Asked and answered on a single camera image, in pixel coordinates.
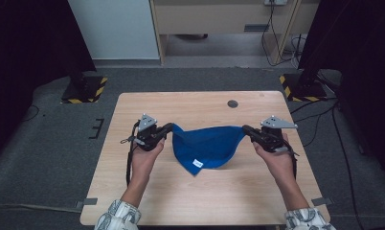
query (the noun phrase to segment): handheld controller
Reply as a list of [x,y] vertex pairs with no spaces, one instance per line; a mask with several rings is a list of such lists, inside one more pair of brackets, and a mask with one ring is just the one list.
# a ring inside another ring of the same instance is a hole
[[[167,123],[162,127],[157,127],[157,120],[149,117],[147,114],[143,114],[141,120],[139,120],[133,126],[132,135],[126,139],[126,141],[134,141],[136,144],[145,151],[150,151],[156,148],[157,144],[162,138],[166,138],[167,134],[172,131],[172,123]],[[138,133],[135,136],[135,128],[137,127]]]
[[294,153],[289,144],[284,140],[282,128],[297,128],[297,125],[289,123],[276,116],[271,116],[261,122],[261,129],[244,125],[243,132],[250,137],[252,142],[256,142],[268,152],[290,151]]

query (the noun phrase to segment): cable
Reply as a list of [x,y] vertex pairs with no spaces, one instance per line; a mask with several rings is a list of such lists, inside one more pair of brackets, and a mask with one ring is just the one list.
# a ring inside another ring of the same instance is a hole
[[295,121],[294,123],[298,123],[298,122],[304,121],[304,120],[309,119],[309,118],[312,118],[312,117],[324,115],[324,114],[330,112],[330,111],[331,111],[337,104],[338,104],[338,102],[336,102],[332,107],[330,107],[328,110],[326,110],[326,111],[324,111],[324,112],[322,112],[322,113],[315,114],[315,115],[310,115],[310,116],[308,116],[308,117],[305,117],[305,118],[302,118],[302,119],[300,119],[300,120],[297,120],[297,121]]
[[325,100],[318,100],[318,101],[309,102],[309,103],[303,104],[300,107],[294,109],[293,111],[290,112],[290,114],[293,114],[293,113],[299,111],[300,109],[302,109],[302,108],[304,108],[306,106],[309,106],[310,104],[319,103],[319,102],[325,102],[325,101],[328,101],[328,100],[336,100],[336,99],[337,98],[327,98]]
[[312,135],[311,140],[310,140],[308,143],[306,143],[305,145],[303,145],[303,147],[307,147],[307,146],[311,145],[312,142],[315,140],[315,137],[317,136],[318,124],[319,124],[319,120],[320,120],[321,116],[322,116],[322,115],[319,115],[319,116],[318,116],[318,119],[317,119],[317,122],[316,122],[315,128],[314,128],[314,134]]
[[[294,50],[286,50],[286,49],[284,49],[283,52],[284,53],[289,53],[289,54],[292,54],[293,52],[295,52],[298,46],[294,45],[294,40],[299,39],[299,38],[300,38],[299,36],[293,37],[293,34],[292,34],[291,35],[291,46],[294,48]],[[301,55],[302,53],[303,53],[303,51],[298,51],[297,52],[297,54],[299,54],[299,55]]]
[[21,122],[29,122],[31,119],[35,118],[38,114],[39,114],[39,107],[37,107],[36,105],[31,105],[30,107],[34,107],[36,109],[36,113],[31,117],[31,118],[28,118],[26,120],[22,120]]
[[81,213],[81,210],[76,208],[59,208],[59,207],[50,207],[50,206],[32,205],[32,204],[0,204],[0,209],[30,209],[30,210],[44,210],[44,211],[67,212],[67,213]]
[[130,139],[130,148],[129,148],[129,153],[127,154],[127,162],[126,162],[126,185],[129,185],[129,183],[130,183],[130,173],[131,173],[131,168],[132,168],[133,151],[135,151],[136,148],[138,148],[138,146],[136,146],[133,149],[133,141],[134,141],[136,127],[139,124],[140,124],[140,120],[133,126],[131,136],[126,139],[126,141],[128,141]]
[[290,61],[290,60],[291,60],[291,58],[290,58],[290,59],[284,59],[284,58],[281,56],[281,54],[280,54],[279,41],[278,41],[278,39],[277,39],[277,35],[276,35],[276,33],[275,33],[275,31],[274,31],[274,27],[273,27],[273,13],[274,13],[274,6],[275,6],[274,0],[271,0],[271,1],[270,1],[270,17],[269,17],[269,19],[268,19],[266,28],[268,29],[269,27],[271,27],[272,32],[273,32],[273,35],[274,35],[274,38],[275,38],[275,40],[276,40],[277,50],[278,50],[278,55],[279,55],[279,57],[280,57],[283,61],[281,61],[281,62],[279,62],[279,63],[277,63],[277,64],[272,64],[272,63],[270,62],[270,60],[269,60],[269,58],[268,58],[267,51],[266,51],[266,49],[265,49],[265,47],[264,47],[264,33],[265,33],[265,31],[266,31],[266,30],[264,30],[263,33],[261,34],[261,47],[263,48],[264,53],[266,54],[266,59],[267,59],[267,62],[269,63],[270,66],[278,66],[278,65],[280,65],[280,64],[282,64],[282,63],[284,63],[284,62],[287,62],[287,61]]
[[343,154],[344,154],[345,163],[346,163],[347,170],[348,170],[349,182],[350,182],[350,184],[351,184],[351,203],[352,203],[352,206],[353,206],[353,211],[354,211],[354,214],[355,214],[355,216],[356,216],[356,220],[357,220],[357,223],[359,224],[360,229],[361,229],[361,230],[364,230],[364,227],[363,227],[363,225],[362,225],[362,222],[360,221],[359,214],[358,214],[358,212],[357,212],[356,200],[355,200],[355,197],[354,197],[353,180],[352,180],[352,178],[351,178],[351,167],[350,167],[350,164],[349,164],[348,156],[347,156],[346,151],[345,151],[345,147],[344,147],[344,143],[343,143],[343,141],[342,141],[341,134],[340,134],[340,132],[339,132],[338,125],[336,124],[336,119],[335,119],[335,109],[332,109],[332,121],[333,121],[333,125],[335,126],[335,130],[336,130],[336,134],[338,135],[339,142],[340,142],[340,144],[341,144],[341,149],[342,149],[342,152],[343,152]]
[[[298,39],[297,46],[294,45],[294,40],[295,39]],[[300,50],[300,42],[301,42],[302,39],[306,40],[305,38],[301,37],[301,34],[298,37],[291,36],[291,46],[294,48],[294,50],[291,51],[291,54],[292,54],[292,56],[291,56],[291,65],[294,68],[296,68],[296,69],[298,69],[298,65],[300,63],[300,61],[298,59],[298,56],[303,53],[303,52],[299,51]]]
[[317,131],[318,131],[318,124],[319,124],[319,120],[320,120],[321,116],[324,115],[324,114],[326,114],[326,113],[328,113],[328,112],[330,112],[330,111],[331,111],[331,110],[332,110],[338,103],[339,103],[339,102],[336,102],[336,103],[335,103],[333,106],[331,106],[328,110],[326,110],[326,111],[324,111],[324,112],[322,112],[322,113],[319,113],[319,114],[316,114],[316,115],[311,115],[311,116],[305,117],[305,118],[300,119],[300,120],[298,120],[298,121],[295,122],[295,123],[298,123],[298,122],[301,122],[301,121],[303,121],[303,120],[309,119],[309,118],[311,118],[311,117],[316,117],[316,116],[318,116],[317,122],[316,122],[315,128],[314,128],[314,134],[312,135],[311,140],[310,140],[307,144],[303,145],[303,147],[307,147],[307,146],[311,145],[312,142],[315,140],[315,137],[316,137]]

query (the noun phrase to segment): wall outlet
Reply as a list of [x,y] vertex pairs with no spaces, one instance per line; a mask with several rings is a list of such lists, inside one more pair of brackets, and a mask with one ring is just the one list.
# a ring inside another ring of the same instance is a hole
[[287,5],[287,0],[264,0],[264,5],[270,6],[272,2],[275,6]]

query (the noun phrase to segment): cabinet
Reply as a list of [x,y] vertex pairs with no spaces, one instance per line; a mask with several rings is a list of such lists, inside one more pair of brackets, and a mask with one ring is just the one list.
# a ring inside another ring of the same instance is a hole
[[[279,62],[290,34],[308,32],[318,4],[319,0],[288,0],[287,5],[274,7],[278,44],[271,30],[264,35],[274,62]],[[271,15],[263,0],[150,0],[150,7],[162,61],[167,35],[250,33],[247,26],[265,28]]]

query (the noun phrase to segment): white wall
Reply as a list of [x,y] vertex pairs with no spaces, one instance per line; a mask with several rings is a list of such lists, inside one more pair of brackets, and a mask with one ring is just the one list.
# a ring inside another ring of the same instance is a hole
[[159,59],[148,0],[69,0],[92,59]]

